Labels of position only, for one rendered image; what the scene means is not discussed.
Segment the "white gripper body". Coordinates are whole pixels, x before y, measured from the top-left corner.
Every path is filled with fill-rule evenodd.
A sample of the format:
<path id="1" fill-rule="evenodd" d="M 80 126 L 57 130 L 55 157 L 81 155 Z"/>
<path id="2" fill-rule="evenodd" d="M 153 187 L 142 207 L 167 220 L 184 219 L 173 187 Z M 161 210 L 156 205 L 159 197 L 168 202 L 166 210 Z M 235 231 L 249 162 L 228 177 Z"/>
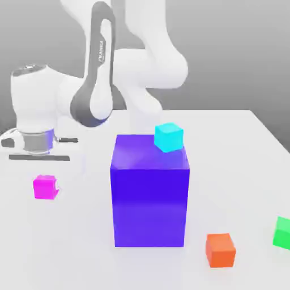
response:
<path id="1" fill-rule="evenodd" d="M 6 159 L 6 169 L 58 169 L 72 164 L 67 155 L 28 155 L 11 153 Z"/>

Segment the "small magenta cube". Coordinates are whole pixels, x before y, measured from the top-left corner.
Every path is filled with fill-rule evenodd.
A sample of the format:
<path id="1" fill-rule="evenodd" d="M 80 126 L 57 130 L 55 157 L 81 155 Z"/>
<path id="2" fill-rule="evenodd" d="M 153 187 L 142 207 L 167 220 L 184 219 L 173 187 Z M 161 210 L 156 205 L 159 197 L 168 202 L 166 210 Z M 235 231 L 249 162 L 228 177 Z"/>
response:
<path id="1" fill-rule="evenodd" d="M 36 199 L 54 200 L 59 190 L 56 188 L 57 179 L 51 175 L 38 175 L 33 180 L 33 191 Z"/>

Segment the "small cyan cube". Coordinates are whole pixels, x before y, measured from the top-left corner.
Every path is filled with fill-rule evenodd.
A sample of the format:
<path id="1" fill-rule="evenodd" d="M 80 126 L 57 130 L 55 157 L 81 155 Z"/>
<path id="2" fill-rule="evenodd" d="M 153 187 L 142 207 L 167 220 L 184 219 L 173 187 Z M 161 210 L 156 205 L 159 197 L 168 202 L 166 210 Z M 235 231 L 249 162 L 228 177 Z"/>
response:
<path id="1" fill-rule="evenodd" d="M 184 130 L 173 122 L 155 126 L 154 144 L 163 152 L 173 152 L 184 147 Z"/>

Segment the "small orange cube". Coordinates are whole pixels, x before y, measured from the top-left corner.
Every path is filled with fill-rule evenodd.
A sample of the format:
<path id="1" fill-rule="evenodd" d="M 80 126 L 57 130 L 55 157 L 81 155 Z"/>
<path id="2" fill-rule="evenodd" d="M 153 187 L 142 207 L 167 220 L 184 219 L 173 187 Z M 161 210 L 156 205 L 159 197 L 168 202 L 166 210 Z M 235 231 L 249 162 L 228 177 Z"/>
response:
<path id="1" fill-rule="evenodd" d="M 206 256 L 211 268 L 233 267 L 236 248 L 229 233 L 208 234 Z"/>

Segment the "small green cube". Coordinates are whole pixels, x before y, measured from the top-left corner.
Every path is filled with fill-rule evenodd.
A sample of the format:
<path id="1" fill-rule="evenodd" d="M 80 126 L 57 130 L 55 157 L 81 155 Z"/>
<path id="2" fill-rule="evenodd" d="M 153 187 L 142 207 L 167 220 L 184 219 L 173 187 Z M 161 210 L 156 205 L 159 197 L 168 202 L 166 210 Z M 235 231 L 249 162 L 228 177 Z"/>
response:
<path id="1" fill-rule="evenodd" d="M 290 250 L 290 219 L 278 216 L 272 244 Z"/>

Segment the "large purple box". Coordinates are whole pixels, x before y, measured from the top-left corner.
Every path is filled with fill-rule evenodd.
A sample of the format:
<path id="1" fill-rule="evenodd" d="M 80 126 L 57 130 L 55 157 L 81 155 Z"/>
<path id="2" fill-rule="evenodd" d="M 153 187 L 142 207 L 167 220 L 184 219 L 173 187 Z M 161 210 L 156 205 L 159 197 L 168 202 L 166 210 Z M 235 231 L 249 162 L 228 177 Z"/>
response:
<path id="1" fill-rule="evenodd" d="M 190 179 L 186 151 L 165 153 L 153 139 L 116 137 L 110 166 L 116 247 L 184 245 Z"/>

